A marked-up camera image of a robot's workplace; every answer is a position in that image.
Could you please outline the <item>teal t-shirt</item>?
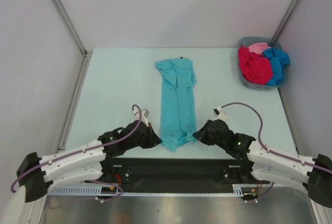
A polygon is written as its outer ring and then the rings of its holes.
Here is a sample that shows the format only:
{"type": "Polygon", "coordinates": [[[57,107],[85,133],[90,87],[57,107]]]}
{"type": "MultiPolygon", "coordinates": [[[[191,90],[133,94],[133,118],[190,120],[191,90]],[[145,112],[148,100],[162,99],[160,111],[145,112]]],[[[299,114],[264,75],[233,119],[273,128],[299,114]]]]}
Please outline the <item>teal t-shirt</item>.
{"type": "Polygon", "coordinates": [[[188,58],[167,59],[155,63],[162,77],[162,144],[176,151],[187,142],[195,142],[197,131],[193,88],[197,82],[193,61],[188,58]]]}

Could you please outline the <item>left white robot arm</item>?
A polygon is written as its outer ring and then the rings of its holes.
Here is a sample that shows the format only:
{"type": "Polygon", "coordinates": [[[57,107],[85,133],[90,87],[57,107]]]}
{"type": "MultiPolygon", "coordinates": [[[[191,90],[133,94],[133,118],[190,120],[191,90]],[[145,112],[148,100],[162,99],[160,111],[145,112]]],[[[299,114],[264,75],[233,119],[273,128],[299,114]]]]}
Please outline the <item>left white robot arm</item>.
{"type": "Polygon", "coordinates": [[[39,157],[28,154],[17,169],[11,185],[13,196],[1,217],[1,223],[20,223],[28,203],[35,202],[52,189],[80,181],[106,184],[115,176],[111,159],[126,151],[161,144],[150,123],[134,121],[125,128],[106,132],[90,143],[67,152],[39,157]]]}

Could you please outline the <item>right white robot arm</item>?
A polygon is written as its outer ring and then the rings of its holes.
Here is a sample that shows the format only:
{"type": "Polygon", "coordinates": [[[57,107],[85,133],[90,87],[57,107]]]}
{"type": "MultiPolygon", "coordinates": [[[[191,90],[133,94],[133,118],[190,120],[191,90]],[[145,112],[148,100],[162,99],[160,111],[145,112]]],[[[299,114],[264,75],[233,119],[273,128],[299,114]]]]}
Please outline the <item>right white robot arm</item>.
{"type": "Polygon", "coordinates": [[[253,165],[240,168],[240,179],[252,183],[255,179],[285,185],[308,195],[324,207],[331,207],[331,159],[319,154],[316,158],[292,155],[262,145],[246,134],[235,133],[222,120],[209,120],[193,134],[198,141],[216,145],[238,160],[253,165]]]}

